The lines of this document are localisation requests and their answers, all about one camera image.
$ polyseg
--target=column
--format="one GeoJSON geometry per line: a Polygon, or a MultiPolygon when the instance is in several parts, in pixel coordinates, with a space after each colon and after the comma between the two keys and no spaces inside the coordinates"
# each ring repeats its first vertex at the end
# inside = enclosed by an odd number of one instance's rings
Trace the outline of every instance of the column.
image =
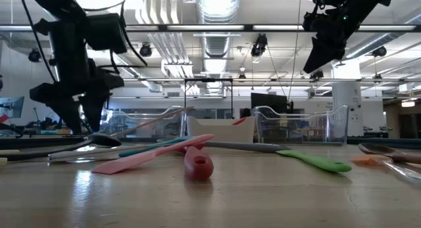
{"type": "MultiPolygon", "coordinates": [[[[332,69],[334,79],[359,79],[360,63],[357,59],[347,60],[332,69]]],[[[361,86],[358,81],[333,83],[334,109],[349,106],[348,136],[363,136],[361,86]]]]}

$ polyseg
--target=table surface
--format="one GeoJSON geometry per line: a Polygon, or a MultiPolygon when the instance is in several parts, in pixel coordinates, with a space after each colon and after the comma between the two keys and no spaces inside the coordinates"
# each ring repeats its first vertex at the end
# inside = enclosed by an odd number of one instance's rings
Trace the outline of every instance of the table surface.
{"type": "MultiPolygon", "coordinates": [[[[292,147],[349,162],[356,146],[292,147]]],[[[0,168],[0,227],[420,227],[420,188],[385,168],[328,173],[295,158],[207,149],[207,182],[166,154],[116,175],[100,162],[0,168]]]]}

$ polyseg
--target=teal spatula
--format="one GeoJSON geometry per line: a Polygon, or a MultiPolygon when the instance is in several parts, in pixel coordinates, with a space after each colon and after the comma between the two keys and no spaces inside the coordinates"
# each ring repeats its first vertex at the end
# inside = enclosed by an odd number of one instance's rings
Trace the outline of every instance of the teal spatula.
{"type": "Polygon", "coordinates": [[[276,153],[281,154],[282,156],[290,156],[294,158],[301,159],[302,161],[316,166],[320,169],[331,171],[331,172],[348,172],[352,169],[351,166],[344,164],[343,162],[332,160],[329,158],[324,158],[321,156],[312,156],[305,154],[304,152],[298,152],[296,150],[279,150],[276,153]]]}

